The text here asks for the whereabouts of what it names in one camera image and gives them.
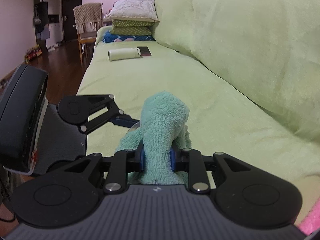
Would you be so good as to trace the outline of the teal microfiber cloth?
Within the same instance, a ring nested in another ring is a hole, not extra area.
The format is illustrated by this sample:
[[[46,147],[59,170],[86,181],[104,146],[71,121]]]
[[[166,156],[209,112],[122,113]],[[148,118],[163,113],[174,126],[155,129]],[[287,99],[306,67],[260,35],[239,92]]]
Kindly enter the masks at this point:
[[[140,127],[128,131],[116,148],[117,152],[135,150],[141,141],[144,144],[144,171],[130,172],[130,184],[175,185],[188,182],[186,172],[172,170],[169,153],[173,142],[178,148],[191,148],[186,125],[188,117],[188,106],[169,92],[159,92],[145,100]]]

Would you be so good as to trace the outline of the white cylindrical bottle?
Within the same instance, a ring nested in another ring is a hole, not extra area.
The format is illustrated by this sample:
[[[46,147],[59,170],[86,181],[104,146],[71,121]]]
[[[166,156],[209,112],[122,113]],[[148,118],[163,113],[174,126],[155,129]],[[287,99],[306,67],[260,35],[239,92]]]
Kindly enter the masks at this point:
[[[139,48],[110,49],[108,51],[108,59],[110,61],[135,59],[139,57],[141,57]]]

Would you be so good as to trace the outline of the blue floral blanket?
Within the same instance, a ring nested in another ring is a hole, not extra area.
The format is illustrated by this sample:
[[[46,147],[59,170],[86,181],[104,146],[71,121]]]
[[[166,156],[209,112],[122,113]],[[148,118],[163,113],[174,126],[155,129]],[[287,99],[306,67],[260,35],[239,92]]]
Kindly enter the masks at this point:
[[[107,31],[103,36],[104,43],[113,43],[113,42],[125,42],[125,41],[154,41],[154,38],[151,35],[147,36],[138,36],[138,35],[116,35]]]

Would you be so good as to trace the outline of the dark smartphone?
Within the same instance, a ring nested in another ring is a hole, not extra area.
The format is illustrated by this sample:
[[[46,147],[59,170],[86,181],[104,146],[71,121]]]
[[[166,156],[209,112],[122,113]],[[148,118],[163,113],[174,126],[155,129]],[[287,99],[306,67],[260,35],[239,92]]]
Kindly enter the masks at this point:
[[[151,56],[151,52],[147,46],[137,47],[140,57],[148,57]]]

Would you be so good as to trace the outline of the green patterned cushion lower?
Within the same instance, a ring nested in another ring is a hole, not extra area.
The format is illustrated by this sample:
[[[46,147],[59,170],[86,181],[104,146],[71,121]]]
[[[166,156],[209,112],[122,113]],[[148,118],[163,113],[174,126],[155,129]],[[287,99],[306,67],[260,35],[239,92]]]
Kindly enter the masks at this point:
[[[125,35],[125,36],[152,35],[152,32],[148,27],[115,27],[113,26],[110,30],[110,33],[114,35]]]

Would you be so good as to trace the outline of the green patterned cushion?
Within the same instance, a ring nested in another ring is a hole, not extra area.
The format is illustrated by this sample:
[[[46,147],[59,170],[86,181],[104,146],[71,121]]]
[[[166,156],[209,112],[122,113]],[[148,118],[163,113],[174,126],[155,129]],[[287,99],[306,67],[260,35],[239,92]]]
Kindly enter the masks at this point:
[[[125,35],[125,36],[152,35],[152,32],[148,27],[115,27],[113,26],[110,30],[110,33],[114,35]]]
[[[131,27],[151,27],[154,25],[154,22],[133,21],[133,20],[113,20],[112,24],[115,27],[131,28]]]

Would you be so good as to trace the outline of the wooden chair with cover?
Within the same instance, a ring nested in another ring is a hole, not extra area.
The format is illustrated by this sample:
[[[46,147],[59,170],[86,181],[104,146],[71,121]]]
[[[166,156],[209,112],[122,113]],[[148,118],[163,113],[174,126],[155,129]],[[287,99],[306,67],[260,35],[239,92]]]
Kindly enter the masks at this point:
[[[80,63],[82,60],[82,44],[95,42],[97,31],[103,26],[103,4],[85,3],[73,8],[75,27],[78,36]]]

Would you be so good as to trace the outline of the green patterned cushion upper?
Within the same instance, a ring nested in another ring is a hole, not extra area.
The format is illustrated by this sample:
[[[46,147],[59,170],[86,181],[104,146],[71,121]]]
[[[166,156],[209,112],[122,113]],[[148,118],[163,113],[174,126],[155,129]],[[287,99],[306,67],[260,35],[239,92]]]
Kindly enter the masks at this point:
[[[151,27],[154,25],[154,22],[133,21],[133,20],[113,20],[112,24],[115,27],[131,28],[131,27]]]

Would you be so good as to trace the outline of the white cabinet shelf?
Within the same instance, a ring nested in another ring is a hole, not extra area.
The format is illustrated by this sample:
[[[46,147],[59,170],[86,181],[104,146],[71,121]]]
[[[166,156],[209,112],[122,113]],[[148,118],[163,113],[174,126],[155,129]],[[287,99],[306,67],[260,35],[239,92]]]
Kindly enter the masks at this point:
[[[36,43],[43,53],[58,47],[63,39],[60,9],[60,0],[34,0]]]

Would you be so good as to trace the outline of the dark wooden door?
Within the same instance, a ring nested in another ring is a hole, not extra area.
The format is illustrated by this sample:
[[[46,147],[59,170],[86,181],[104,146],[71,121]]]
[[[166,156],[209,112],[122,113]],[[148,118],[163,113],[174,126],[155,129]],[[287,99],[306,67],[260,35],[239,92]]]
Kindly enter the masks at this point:
[[[78,36],[76,32],[73,9],[79,5],[82,5],[82,0],[61,0],[61,3],[64,40],[76,40]]]

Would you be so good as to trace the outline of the white patterned pillow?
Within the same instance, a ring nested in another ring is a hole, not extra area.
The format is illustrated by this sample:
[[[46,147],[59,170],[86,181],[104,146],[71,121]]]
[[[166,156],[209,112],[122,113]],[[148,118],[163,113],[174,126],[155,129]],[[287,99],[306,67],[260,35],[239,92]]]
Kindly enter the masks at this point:
[[[119,0],[107,17],[110,20],[158,22],[154,0]]]

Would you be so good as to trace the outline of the light green sofa cover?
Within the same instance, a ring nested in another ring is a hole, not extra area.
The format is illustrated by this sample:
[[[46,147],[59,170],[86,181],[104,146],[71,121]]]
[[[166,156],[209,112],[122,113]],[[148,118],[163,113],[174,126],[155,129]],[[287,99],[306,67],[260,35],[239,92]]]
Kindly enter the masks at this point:
[[[319,0],[156,0],[150,57],[111,62],[101,29],[79,94],[113,94],[139,119],[181,99],[193,148],[225,152],[295,184],[302,220],[319,198]]]

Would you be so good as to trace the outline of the pink fleece blanket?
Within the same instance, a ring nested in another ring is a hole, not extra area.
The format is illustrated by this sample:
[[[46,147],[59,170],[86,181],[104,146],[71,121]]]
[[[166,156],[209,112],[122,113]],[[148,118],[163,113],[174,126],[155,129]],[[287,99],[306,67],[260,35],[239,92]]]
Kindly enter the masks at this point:
[[[309,235],[319,229],[320,225],[320,203],[317,202],[308,215],[298,226],[306,235]]]

